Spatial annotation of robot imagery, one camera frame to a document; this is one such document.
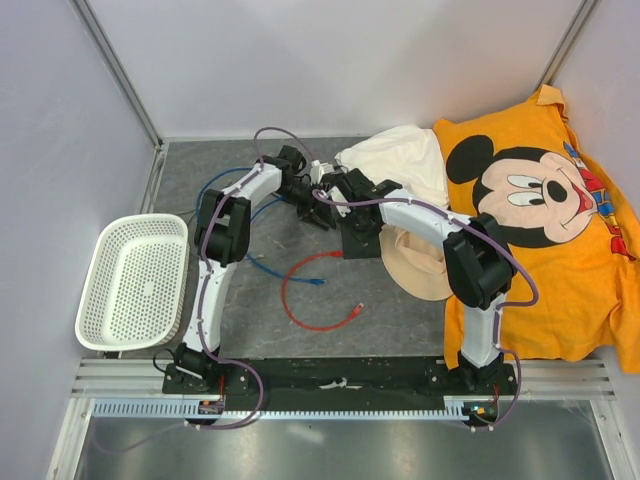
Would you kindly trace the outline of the black network switch box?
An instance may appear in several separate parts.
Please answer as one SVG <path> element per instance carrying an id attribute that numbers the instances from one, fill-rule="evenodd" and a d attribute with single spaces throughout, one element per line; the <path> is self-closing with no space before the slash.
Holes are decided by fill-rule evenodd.
<path id="1" fill-rule="evenodd" d="M 381 257 L 379 235 L 377 239 L 374 239 L 370 243 L 357 243 L 354 241 L 347 241 L 343 238 L 341 233 L 341 240 L 343 257 L 346 260 L 376 259 Z"/>

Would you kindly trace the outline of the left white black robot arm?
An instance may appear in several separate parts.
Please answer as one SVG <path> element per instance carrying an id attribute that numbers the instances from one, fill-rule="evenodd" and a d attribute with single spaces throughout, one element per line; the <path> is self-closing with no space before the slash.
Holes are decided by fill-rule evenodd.
<path id="1" fill-rule="evenodd" d="M 223 190 L 201 195 L 194 232 L 198 248 L 198 284 L 182 342 L 173 353 L 163 382 L 165 394 L 204 394 L 216 388 L 226 366 L 219 359 L 226 296 L 238 264 L 248 253 L 251 217 L 256 206 L 277 194 L 296 209 L 298 218 L 324 231 L 337 226 L 330 209 L 313 197 L 307 159 L 295 147 L 256 161 L 245 176 Z"/>

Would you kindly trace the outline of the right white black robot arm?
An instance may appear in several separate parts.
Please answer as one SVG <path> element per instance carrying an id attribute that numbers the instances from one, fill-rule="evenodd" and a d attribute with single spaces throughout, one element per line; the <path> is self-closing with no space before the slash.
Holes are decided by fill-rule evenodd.
<path id="1" fill-rule="evenodd" d="M 463 305 L 464 339 L 454 379 L 477 394 L 503 377 L 501 305 L 515 269 L 495 219 L 455 214 L 415 198 L 392 180 L 374 184 L 360 170 L 340 175 L 337 202 L 347 259 L 379 258 L 416 298 Z"/>

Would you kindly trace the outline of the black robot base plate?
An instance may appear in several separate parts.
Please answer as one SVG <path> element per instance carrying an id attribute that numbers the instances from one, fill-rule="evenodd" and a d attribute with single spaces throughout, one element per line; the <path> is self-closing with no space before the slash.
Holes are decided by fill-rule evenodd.
<path id="1" fill-rule="evenodd" d="M 275 394 L 281 391 L 400 391 L 433 396 L 512 395 L 518 386 L 514 367 L 498 358 L 479 369 L 463 362 L 450 370 L 436 356 L 206 359 L 190 370 L 184 363 L 166 367 L 165 394 Z"/>

